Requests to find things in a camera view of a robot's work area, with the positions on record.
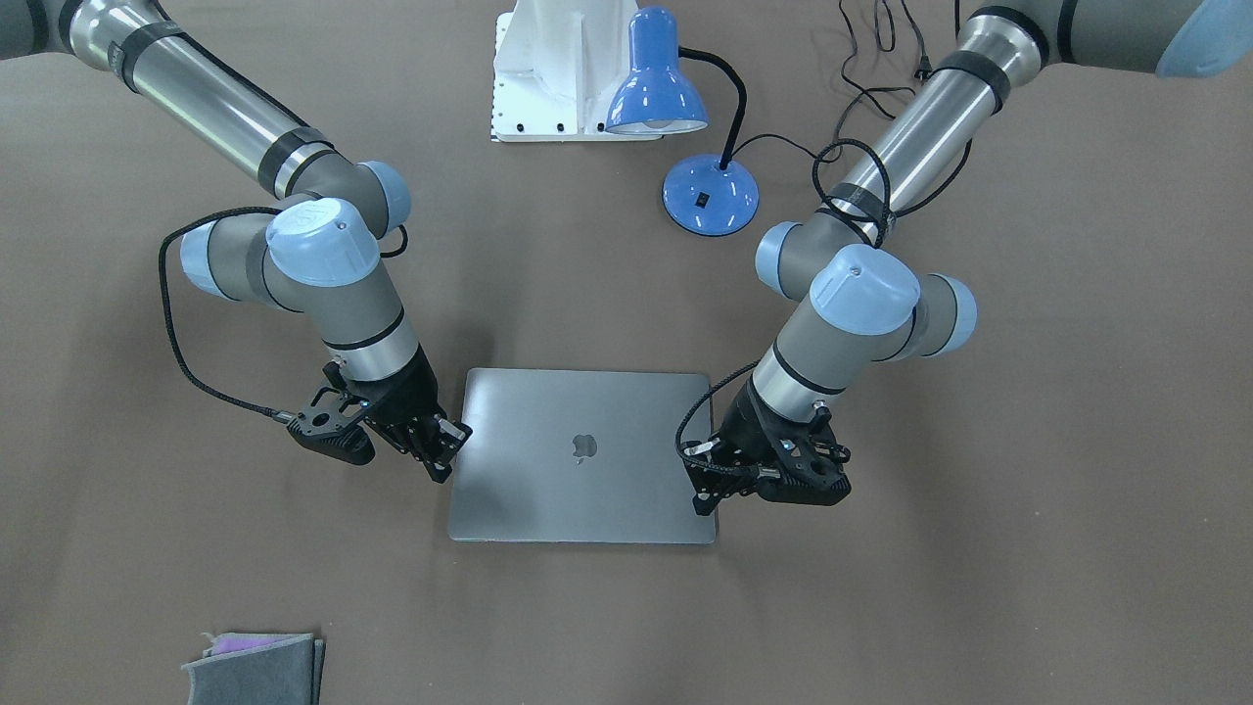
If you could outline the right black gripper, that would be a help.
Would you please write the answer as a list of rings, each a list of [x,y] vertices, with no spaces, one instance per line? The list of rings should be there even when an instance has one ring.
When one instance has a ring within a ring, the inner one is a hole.
[[[336,362],[327,362],[323,374],[327,384],[288,419],[288,435],[299,446],[367,465],[375,458],[371,430],[393,450],[421,461],[434,482],[450,478],[472,428],[444,414],[434,367],[421,348],[385,379],[350,379]]]

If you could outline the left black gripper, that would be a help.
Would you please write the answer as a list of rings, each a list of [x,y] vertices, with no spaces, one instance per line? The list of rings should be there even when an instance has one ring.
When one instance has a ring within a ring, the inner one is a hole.
[[[714,435],[683,443],[694,512],[709,517],[738,493],[819,507],[846,498],[852,486],[843,465],[851,453],[836,440],[831,418],[822,401],[809,418],[784,418],[747,381]]]

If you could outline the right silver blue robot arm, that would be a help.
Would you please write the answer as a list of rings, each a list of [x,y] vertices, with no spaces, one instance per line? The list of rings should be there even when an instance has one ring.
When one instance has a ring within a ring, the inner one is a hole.
[[[307,316],[328,354],[299,409],[239,399],[175,364],[203,393],[283,425],[304,450],[348,465],[373,438],[447,481],[471,436],[439,401],[439,381],[395,289],[382,250],[403,233],[410,187],[382,162],[355,164],[318,129],[195,41],[157,1],[5,1],[3,58],[60,53],[108,71],[205,140],[273,198],[189,223],[160,243],[162,317],[173,326],[168,253],[190,284],[224,301]]]

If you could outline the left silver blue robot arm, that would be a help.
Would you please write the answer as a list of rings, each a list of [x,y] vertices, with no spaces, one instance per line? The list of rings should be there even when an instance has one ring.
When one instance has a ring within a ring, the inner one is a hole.
[[[771,227],[757,275],[797,309],[703,442],[677,438],[698,516],[722,500],[831,507],[850,495],[850,451],[831,430],[837,399],[873,362],[962,347],[977,322],[971,291],[917,275],[885,249],[897,220],[1042,68],[1212,76],[1250,50],[1248,1],[989,1],[876,147],[819,187],[809,220]]]

